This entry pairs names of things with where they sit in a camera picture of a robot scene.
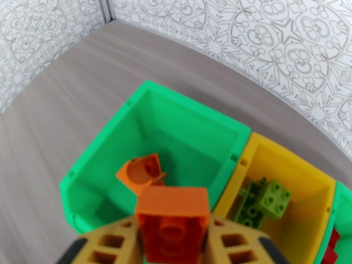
patterned wallpaper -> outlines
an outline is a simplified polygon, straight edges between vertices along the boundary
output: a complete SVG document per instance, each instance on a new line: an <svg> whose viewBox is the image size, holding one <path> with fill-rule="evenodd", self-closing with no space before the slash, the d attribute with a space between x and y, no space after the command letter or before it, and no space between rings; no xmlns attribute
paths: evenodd
<svg viewBox="0 0 352 264"><path fill-rule="evenodd" d="M244 74L352 159L352 0L113 0L117 19Z"/></svg>
<svg viewBox="0 0 352 264"><path fill-rule="evenodd" d="M99 0L0 0L0 113L52 60L102 25Z"/></svg>

white patterned wall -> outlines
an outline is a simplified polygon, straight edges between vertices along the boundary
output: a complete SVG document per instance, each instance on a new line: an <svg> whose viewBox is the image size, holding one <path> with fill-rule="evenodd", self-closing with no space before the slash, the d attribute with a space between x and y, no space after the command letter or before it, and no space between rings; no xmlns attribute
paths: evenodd
<svg viewBox="0 0 352 264"><path fill-rule="evenodd" d="M0 113L52 60L103 24L99 0L0 0Z"/></svg>
<svg viewBox="0 0 352 264"><path fill-rule="evenodd" d="M352 0L113 0L113 6L117 19L257 82L352 159Z"/></svg>

lime green duplo brick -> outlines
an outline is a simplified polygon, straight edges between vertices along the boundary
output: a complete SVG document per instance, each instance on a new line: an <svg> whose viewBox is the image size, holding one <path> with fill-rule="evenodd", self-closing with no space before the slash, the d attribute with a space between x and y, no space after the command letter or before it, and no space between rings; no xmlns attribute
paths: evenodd
<svg viewBox="0 0 352 264"><path fill-rule="evenodd" d="M207 187L213 209L249 135L236 120L147 81L60 183L66 219L81 233L132 215L136 196L115 174L126 161L151 153L168 173L166 185Z"/></svg>
<svg viewBox="0 0 352 264"><path fill-rule="evenodd" d="M350 263L352 259L352 190L338 181L329 222L314 264L321 264L333 228L341 235L334 249L338 255L335 264Z"/></svg>
<svg viewBox="0 0 352 264"><path fill-rule="evenodd" d="M290 199L291 193L276 180L271 180L261 191L254 207L272 220L279 220Z"/></svg>

toy brick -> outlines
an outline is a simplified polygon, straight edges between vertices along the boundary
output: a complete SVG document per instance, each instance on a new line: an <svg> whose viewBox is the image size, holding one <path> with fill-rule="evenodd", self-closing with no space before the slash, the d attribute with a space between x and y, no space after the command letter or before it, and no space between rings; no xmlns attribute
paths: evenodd
<svg viewBox="0 0 352 264"><path fill-rule="evenodd" d="M332 249L335 248L335 246L336 246L336 244L337 244L339 239L340 239L340 234L334 228L333 232L331 233L330 240L329 240L329 245L331 246Z"/></svg>
<svg viewBox="0 0 352 264"><path fill-rule="evenodd" d="M72 264L139 264L143 253L134 216L105 225L79 237L87 239Z"/></svg>
<svg viewBox="0 0 352 264"><path fill-rule="evenodd" d="M116 173L116 177L137 196L150 185L164 185L158 154L134 158L126 162Z"/></svg>
<svg viewBox="0 0 352 264"><path fill-rule="evenodd" d="M260 194L260 191L265 186L265 180L259 183L251 182L248 190L240 189L239 195L242 196L240 206L237 208L234 221L248 227L259 229L264 215L261 211L254 207L254 204Z"/></svg>
<svg viewBox="0 0 352 264"><path fill-rule="evenodd" d="M283 216L291 198L291 193L276 180L271 180L261 191L254 207L272 220Z"/></svg>
<svg viewBox="0 0 352 264"><path fill-rule="evenodd" d="M259 230L212 215L202 264L275 263L260 238L269 239L266 233Z"/></svg>
<svg viewBox="0 0 352 264"><path fill-rule="evenodd" d="M335 264L337 260L337 254L334 252L334 249L331 246L328 246L324 258L322 260L322 264Z"/></svg>
<svg viewBox="0 0 352 264"><path fill-rule="evenodd" d="M148 262L198 263L210 216L206 188L144 188L135 214Z"/></svg>

orange lego brick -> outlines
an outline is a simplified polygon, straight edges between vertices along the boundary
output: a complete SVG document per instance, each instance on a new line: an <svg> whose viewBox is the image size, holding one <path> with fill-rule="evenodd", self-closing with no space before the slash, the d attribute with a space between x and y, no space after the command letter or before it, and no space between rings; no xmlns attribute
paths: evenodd
<svg viewBox="0 0 352 264"><path fill-rule="evenodd" d="M57 264L68 263L143 263L136 218L129 216L78 237L57 262Z"/></svg>
<svg viewBox="0 0 352 264"><path fill-rule="evenodd" d="M202 264L289 264L269 236L212 215Z"/></svg>
<svg viewBox="0 0 352 264"><path fill-rule="evenodd" d="M134 158L126 162L116 177L138 197L143 188L150 185L164 185L166 173L161 171L158 154Z"/></svg>
<svg viewBox="0 0 352 264"><path fill-rule="evenodd" d="M206 188L146 187L135 214L148 262L198 263L210 216Z"/></svg>

